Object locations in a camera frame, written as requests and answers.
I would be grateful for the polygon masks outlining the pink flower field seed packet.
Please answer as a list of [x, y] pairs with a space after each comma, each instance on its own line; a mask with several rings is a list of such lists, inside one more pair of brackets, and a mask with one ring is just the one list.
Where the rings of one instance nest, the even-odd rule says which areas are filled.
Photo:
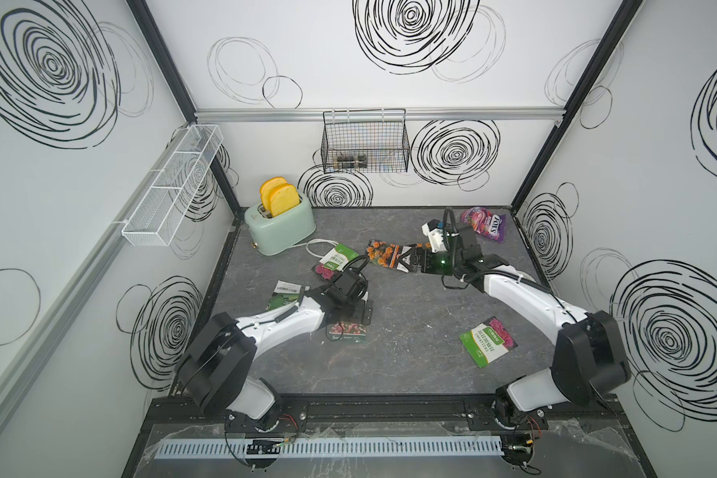
[[340, 322], [326, 328], [326, 336], [331, 342], [348, 342], [362, 344], [366, 342], [365, 326], [356, 323]]

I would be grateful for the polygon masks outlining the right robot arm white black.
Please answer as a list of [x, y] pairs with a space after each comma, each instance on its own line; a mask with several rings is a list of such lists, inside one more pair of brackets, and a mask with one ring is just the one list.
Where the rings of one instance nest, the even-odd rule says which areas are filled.
[[486, 254], [467, 224], [432, 220], [421, 227], [426, 241], [407, 247], [407, 270], [451, 278], [452, 287], [473, 287], [501, 301], [536, 327], [554, 346], [549, 368], [498, 388], [493, 413], [505, 428], [540, 408], [569, 402], [589, 406], [631, 379], [623, 337], [605, 311], [587, 312], [558, 298], [548, 286]]

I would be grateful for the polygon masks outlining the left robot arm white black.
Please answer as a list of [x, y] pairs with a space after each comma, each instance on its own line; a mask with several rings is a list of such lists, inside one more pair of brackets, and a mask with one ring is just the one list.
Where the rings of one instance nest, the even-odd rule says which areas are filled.
[[227, 410], [263, 428], [274, 426], [281, 400], [268, 382], [251, 378], [253, 362], [298, 336], [338, 322], [362, 322], [370, 308], [366, 294], [368, 279], [349, 268], [276, 309], [238, 319], [226, 313], [212, 317], [178, 361], [182, 390], [205, 416]]

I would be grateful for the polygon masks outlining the green leafy seed packet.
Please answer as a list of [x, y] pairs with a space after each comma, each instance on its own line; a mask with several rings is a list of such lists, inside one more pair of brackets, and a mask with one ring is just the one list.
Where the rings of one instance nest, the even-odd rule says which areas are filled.
[[279, 309], [293, 303], [299, 303], [303, 292], [303, 285], [278, 281], [269, 299], [267, 311]]

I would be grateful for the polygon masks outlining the orange marigold seed packet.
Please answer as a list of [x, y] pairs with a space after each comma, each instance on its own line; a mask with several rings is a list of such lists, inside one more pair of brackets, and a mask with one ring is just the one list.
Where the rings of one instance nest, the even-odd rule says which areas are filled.
[[371, 240], [366, 247], [366, 254], [370, 258], [370, 263], [398, 271], [398, 253], [402, 247], [416, 247], [416, 245], [397, 245]]

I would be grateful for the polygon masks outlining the green white impatiens seed packet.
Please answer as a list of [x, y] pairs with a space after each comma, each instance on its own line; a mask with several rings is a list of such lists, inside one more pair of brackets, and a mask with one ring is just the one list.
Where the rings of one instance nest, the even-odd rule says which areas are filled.
[[352, 260], [356, 259], [359, 253], [356, 253], [350, 247], [338, 243], [325, 256], [323, 256], [313, 271], [324, 281], [332, 280], [338, 273], [342, 272], [345, 266]]

